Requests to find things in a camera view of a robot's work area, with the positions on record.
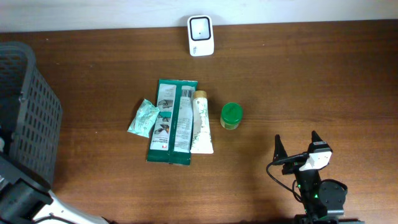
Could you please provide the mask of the green lid jar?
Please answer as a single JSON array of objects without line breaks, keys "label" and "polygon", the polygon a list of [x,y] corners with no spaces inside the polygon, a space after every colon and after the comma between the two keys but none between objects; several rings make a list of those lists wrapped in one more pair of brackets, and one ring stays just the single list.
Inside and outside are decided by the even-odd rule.
[{"label": "green lid jar", "polygon": [[243,108],[235,102],[224,105],[221,110],[220,123],[227,130],[236,129],[243,118]]}]

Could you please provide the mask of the white tube with tan cap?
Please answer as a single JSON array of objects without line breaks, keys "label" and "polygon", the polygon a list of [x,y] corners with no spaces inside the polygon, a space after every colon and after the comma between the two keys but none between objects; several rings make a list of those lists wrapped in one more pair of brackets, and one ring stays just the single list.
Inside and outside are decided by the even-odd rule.
[{"label": "white tube with tan cap", "polygon": [[207,93],[194,92],[193,97],[193,136],[190,152],[193,154],[213,154],[210,121],[208,117]]}]

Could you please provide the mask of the green white package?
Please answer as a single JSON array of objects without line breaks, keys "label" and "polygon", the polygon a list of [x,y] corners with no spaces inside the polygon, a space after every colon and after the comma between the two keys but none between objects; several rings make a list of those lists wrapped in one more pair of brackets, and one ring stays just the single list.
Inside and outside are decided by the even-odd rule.
[{"label": "green white package", "polygon": [[160,80],[156,107],[159,109],[152,133],[148,162],[188,166],[191,161],[193,95],[197,81]]}]

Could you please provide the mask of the mint green small packet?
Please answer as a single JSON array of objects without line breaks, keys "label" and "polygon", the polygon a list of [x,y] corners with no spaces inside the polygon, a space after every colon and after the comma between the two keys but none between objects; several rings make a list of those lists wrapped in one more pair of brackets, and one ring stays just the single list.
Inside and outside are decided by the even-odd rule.
[{"label": "mint green small packet", "polygon": [[149,138],[150,131],[155,125],[159,113],[160,109],[158,107],[154,106],[149,100],[144,99],[127,132]]}]

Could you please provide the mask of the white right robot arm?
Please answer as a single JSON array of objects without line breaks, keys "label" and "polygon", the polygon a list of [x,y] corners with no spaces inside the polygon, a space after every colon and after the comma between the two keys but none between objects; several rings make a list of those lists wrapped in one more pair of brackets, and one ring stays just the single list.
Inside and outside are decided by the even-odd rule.
[{"label": "white right robot arm", "polygon": [[[272,162],[266,167],[268,176],[284,189],[292,193],[296,201],[303,205],[305,213],[294,216],[293,223],[361,223],[361,220],[342,220],[343,205],[348,187],[334,179],[321,179],[319,171],[330,163],[332,148],[316,131],[311,133],[308,149],[288,156],[280,136],[275,135],[275,149]],[[269,171],[272,166],[282,166],[282,174],[295,176],[289,187],[276,179]]]}]

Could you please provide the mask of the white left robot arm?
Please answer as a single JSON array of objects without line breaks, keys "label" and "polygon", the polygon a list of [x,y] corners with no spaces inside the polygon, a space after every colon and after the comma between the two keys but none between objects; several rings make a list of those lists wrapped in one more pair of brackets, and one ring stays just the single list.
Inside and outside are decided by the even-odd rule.
[{"label": "white left robot arm", "polygon": [[1,154],[1,223],[111,223],[63,203],[50,184]]}]

